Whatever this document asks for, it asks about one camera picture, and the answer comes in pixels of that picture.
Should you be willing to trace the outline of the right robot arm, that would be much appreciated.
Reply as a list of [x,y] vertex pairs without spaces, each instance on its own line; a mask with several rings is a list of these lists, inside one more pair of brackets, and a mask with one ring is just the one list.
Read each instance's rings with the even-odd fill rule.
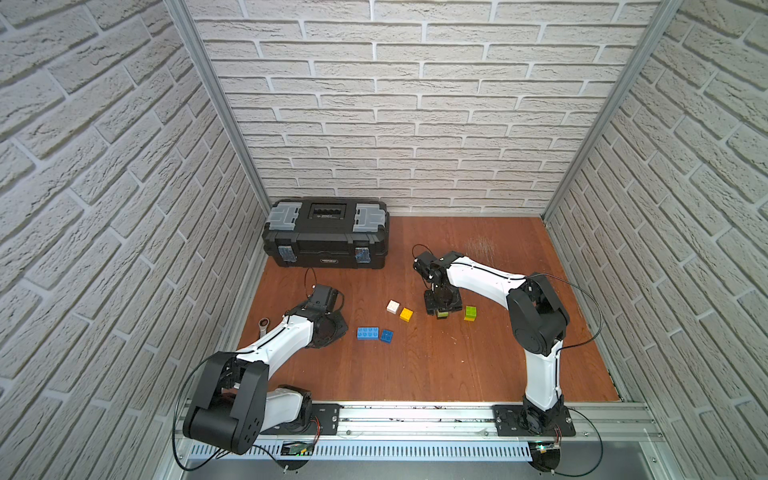
[[560,351],[569,315],[541,274],[513,274],[478,263],[458,252],[437,257],[425,251],[414,270],[428,286],[426,311],[437,318],[462,309],[468,290],[506,308],[513,336],[525,351],[526,389],[518,423],[534,435],[562,434],[557,420],[567,414],[560,387]]

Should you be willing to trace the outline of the yellow lego brick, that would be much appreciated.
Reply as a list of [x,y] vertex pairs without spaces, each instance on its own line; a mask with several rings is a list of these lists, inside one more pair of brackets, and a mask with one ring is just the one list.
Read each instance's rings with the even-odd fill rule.
[[413,311],[408,308],[403,308],[399,314],[399,318],[405,322],[409,322],[412,316],[413,316]]

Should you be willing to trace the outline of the dark blue lego brick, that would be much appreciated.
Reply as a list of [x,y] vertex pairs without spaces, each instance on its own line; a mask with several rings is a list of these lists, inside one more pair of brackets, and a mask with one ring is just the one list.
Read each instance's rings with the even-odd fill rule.
[[390,344],[393,340],[394,333],[391,330],[384,329],[380,333],[379,339],[387,344]]

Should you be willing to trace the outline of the light blue long lego brick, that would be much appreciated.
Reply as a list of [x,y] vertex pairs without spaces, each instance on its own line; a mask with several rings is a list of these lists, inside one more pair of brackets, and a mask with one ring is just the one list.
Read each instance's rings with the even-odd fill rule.
[[378,340],[380,330],[378,327],[359,327],[356,331],[358,340]]

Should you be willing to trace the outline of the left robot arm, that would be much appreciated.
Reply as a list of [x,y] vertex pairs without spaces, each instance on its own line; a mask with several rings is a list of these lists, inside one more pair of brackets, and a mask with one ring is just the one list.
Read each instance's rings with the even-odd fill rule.
[[311,393],[289,385],[270,390],[268,383],[297,352],[327,347],[346,334],[343,304],[337,289],[318,285],[256,342],[202,361],[182,434],[222,452],[245,454],[265,431],[305,431],[314,422]]

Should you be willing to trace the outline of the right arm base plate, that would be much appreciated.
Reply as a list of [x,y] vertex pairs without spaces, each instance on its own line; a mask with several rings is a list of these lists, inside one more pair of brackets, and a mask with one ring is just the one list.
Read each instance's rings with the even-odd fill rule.
[[572,411],[567,407],[554,407],[540,411],[523,404],[493,405],[493,420],[499,437],[574,437]]

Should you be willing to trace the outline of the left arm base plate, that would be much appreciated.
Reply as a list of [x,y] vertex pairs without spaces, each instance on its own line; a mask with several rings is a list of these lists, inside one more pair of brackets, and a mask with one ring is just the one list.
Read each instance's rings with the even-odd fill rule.
[[333,403],[313,403],[303,407],[296,420],[262,431],[263,435],[333,436],[337,434],[341,406]]

